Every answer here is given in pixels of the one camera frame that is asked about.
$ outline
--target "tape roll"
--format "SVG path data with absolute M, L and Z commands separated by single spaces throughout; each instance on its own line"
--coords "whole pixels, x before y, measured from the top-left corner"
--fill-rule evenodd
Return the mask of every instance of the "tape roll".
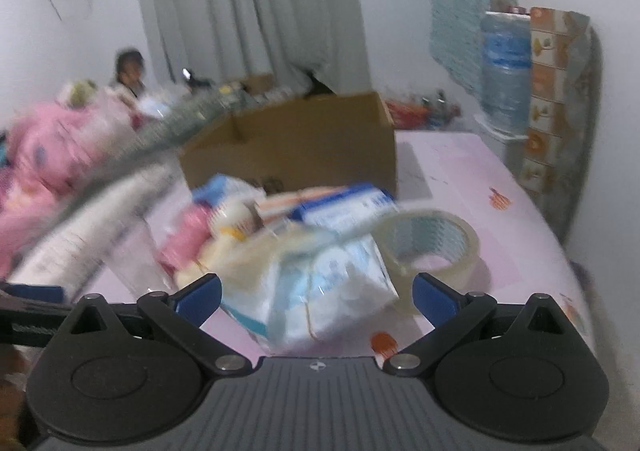
M 462 218 L 446 211 L 400 212 L 384 218 L 371 234 L 398 292 L 396 309 L 405 314 L 418 314 L 412 286 L 415 275 L 424 271 L 410 261 L 426 254 L 443 257 L 449 264 L 428 272 L 455 290 L 466 288 L 478 263 L 478 235 Z

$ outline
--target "bottle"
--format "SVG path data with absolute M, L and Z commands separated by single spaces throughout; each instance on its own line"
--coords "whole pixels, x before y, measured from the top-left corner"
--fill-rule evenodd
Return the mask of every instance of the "bottle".
M 487 12 L 481 29 L 482 110 L 498 131 L 524 134 L 531 100 L 530 18 Z
M 436 92 L 436 101 L 431 108 L 431 116 L 429 119 L 430 129 L 442 129 L 447 120 L 447 99 L 444 96 L 444 90 Z

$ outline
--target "small bottle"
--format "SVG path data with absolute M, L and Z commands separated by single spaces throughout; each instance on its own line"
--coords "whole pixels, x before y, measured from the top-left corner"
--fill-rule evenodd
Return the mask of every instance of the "small bottle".
M 447 120 L 447 100 L 444 95 L 444 90 L 437 91 L 437 99 L 431 108 L 431 129 L 441 129 Z

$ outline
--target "pink tablecloth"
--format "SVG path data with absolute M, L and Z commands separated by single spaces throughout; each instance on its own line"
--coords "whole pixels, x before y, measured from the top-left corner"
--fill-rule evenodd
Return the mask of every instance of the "pink tablecloth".
M 396 142 L 401 206 L 452 212 L 478 233 L 481 261 L 468 290 L 485 291 L 501 303 L 524 303 L 534 292 L 549 293 L 593 348 L 588 309 L 562 248 L 529 197 L 480 138 L 466 133 L 403 131 L 396 135 Z M 177 194 L 181 200 L 188 199 L 184 192 Z M 166 230 L 158 218 L 171 216 L 158 214 L 158 210 L 177 209 L 181 202 L 175 195 L 168 198 L 171 203 L 159 204 L 152 212 L 150 223 L 156 241 Z M 112 303 L 132 301 L 109 269 L 104 269 L 87 291 L 100 292 Z M 222 311 L 202 328 L 254 364 L 264 355 L 244 328 Z M 401 349 L 431 329 L 423 317 L 402 317 L 388 309 L 318 344 L 310 353 L 324 357 L 374 355 L 370 343 L 374 333 L 386 332 Z

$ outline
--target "gray curtain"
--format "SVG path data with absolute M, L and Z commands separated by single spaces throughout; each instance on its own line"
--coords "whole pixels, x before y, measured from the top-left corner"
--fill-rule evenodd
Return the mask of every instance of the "gray curtain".
M 182 68 L 215 81 L 272 72 L 308 89 L 370 89 L 359 0 L 140 0 L 159 78 Z

